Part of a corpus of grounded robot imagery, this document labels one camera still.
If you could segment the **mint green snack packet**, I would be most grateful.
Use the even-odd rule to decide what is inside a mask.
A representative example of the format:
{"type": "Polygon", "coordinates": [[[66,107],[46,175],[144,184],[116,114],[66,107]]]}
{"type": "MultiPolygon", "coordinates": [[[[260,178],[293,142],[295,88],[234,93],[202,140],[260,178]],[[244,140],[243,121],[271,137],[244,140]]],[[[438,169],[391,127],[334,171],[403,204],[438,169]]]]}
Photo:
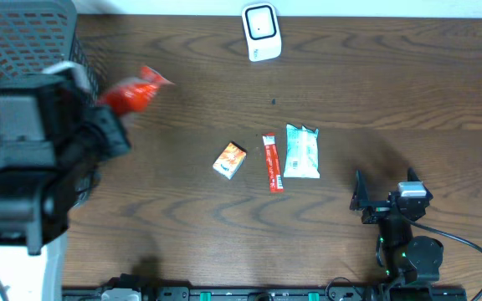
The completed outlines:
{"type": "Polygon", "coordinates": [[[319,179],[318,129],[286,126],[287,153],[284,177],[319,179]]]}

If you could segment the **red stick packet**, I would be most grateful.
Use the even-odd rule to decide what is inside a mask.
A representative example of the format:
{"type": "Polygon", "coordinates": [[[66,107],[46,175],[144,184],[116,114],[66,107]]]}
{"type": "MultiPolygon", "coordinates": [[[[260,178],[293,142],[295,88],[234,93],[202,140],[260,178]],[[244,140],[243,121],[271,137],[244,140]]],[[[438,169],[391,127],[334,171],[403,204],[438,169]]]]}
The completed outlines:
{"type": "Polygon", "coordinates": [[[262,136],[265,150],[265,162],[269,177],[269,190],[271,193],[283,192],[282,177],[279,165],[279,155],[275,143],[275,134],[268,133],[262,136]]]}

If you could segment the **red snack bag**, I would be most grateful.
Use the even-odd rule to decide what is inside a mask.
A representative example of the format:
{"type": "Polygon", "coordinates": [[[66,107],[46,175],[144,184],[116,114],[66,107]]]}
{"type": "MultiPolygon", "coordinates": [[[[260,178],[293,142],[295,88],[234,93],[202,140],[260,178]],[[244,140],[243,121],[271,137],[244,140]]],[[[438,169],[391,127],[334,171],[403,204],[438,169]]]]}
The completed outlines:
{"type": "Polygon", "coordinates": [[[141,67],[139,76],[125,78],[106,90],[97,104],[110,107],[117,116],[141,113],[161,87],[167,85],[173,85],[173,82],[145,65],[141,67]]]}

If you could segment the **orange white small packet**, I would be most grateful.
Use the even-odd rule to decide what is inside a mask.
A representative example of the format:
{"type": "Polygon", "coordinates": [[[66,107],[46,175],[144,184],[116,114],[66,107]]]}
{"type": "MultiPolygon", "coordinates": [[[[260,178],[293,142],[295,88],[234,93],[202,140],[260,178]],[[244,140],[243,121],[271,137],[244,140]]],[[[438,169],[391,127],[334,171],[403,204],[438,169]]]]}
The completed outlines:
{"type": "Polygon", "coordinates": [[[231,180],[246,159],[247,153],[240,146],[230,142],[213,163],[213,169],[231,180]]]}

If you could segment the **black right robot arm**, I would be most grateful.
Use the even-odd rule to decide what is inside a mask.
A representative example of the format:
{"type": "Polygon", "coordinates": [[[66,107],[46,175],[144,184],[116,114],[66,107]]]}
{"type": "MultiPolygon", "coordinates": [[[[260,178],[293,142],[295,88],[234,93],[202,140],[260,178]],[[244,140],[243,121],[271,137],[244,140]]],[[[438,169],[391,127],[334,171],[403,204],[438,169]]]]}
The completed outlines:
{"type": "Polygon", "coordinates": [[[382,201],[369,197],[367,182],[356,172],[356,185],[350,209],[361,212],[361,222],[376,224],[379,238],[376,254],[384,259],[379,264],[388,271],[391,280],[401,285],[429,284],[439,281],[444,246],[434,238],[414,236],[412,225],[426,214],[432,193],[408,169],[408,178],[397,184],[382,201]]]}

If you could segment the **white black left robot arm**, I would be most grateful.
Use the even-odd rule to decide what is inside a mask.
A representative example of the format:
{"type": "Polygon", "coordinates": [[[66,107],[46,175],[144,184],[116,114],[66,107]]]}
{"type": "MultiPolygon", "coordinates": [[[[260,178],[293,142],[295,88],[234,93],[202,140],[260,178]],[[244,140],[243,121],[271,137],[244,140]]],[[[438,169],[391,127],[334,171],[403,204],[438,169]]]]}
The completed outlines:
{"type": "Polygon", "coordinates": [[[69,211],[131,148],[113,111],[85,101],[58,74],[0,87],[0,300],[61,299],[69,211]]]}

